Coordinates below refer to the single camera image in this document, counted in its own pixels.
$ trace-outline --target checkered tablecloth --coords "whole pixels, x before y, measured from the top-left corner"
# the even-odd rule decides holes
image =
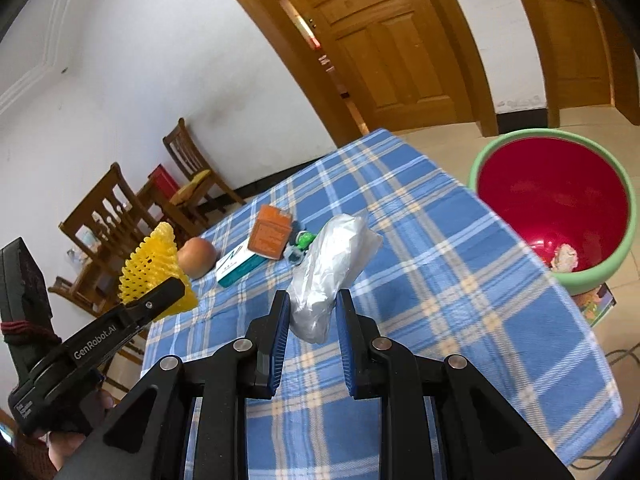
[[[264,203],[313,232],[335,214],[368,208],[384,241],[351,287],[358,312],[416,354],[467,356],[563,462],[620,416],[609,365],[564,289],[487,206],[397,137],[379,130],[327,155],[204,238],[226,253]],[[144,370],[166,354],[198,359],[243,336],[290,277],[281,260],[227,289],[212,273],[197,280],[199,306],[152,325]],[[248,403],[251,478],[377,479],[378,410],[377,400],[348,396],[335,318],[323,345],[289,333],[276,396]],[[194,428],[197,419],[196,410]]]

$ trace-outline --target crumpled plastic bag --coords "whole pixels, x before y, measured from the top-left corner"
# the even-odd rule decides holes
[[[338,290],[348,288],[382,244],[367,227],[367,211],[331,218],[294,268],[287,287],[291,331],[309,343],[323,343]]]

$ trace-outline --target yellow mesh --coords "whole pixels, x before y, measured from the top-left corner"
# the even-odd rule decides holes
[[[191,310],[198,304],[198,298],[191,290],[187,275],[178,266],[174,229],[167,222],[160,222],[124,264],[118,295],[122,302],[127,304],[142,298],[171,276],[180,278],[184,283],[184,296],[158,316],[156,321],[165,316]]]

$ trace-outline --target human hand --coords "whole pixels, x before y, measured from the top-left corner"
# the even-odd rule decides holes
[[[100,395],[100,401],[105,410],[114,407],[113,397],[107,392],[101,390],[97,394]],[[66,459],[73,455],[83,442],[84,435],[81,433],[65,433],[63,431],[49,433],[49,460],[56,470],[60,471]]]

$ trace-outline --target brown cardboard box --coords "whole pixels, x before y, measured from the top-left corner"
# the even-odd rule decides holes
[[[279,260],[291,234],[291,215],[272,205],[260,206],[248,249],[260,256]]]

